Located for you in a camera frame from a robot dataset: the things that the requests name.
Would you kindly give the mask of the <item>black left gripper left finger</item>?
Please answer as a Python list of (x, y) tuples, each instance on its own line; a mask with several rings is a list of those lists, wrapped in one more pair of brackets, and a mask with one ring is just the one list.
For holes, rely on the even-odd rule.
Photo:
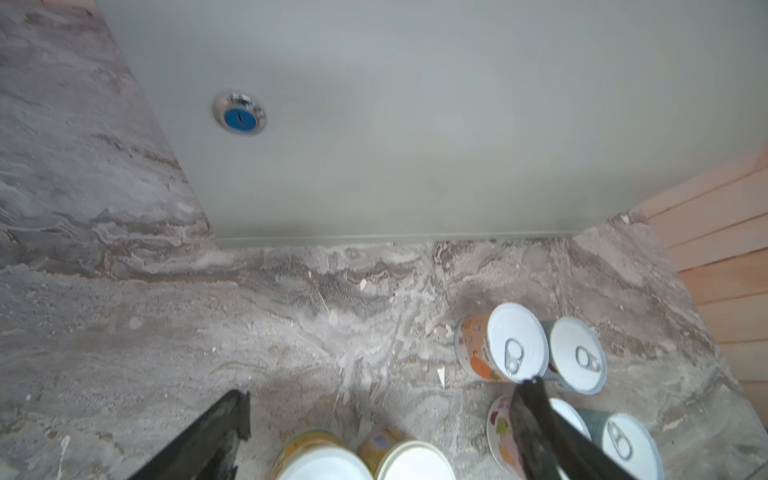
[(234, 479), (238, 471), (238, 449), (250, 438), (250, 394), (233, 389), (131, 477)]

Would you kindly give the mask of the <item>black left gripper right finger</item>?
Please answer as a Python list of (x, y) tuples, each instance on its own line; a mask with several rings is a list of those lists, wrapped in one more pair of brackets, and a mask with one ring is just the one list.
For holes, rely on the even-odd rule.
[(512, 433), (527, 479), (629, 479), (631, 475), (551, 407), (544, 380), (515, 389), (509, 407)]

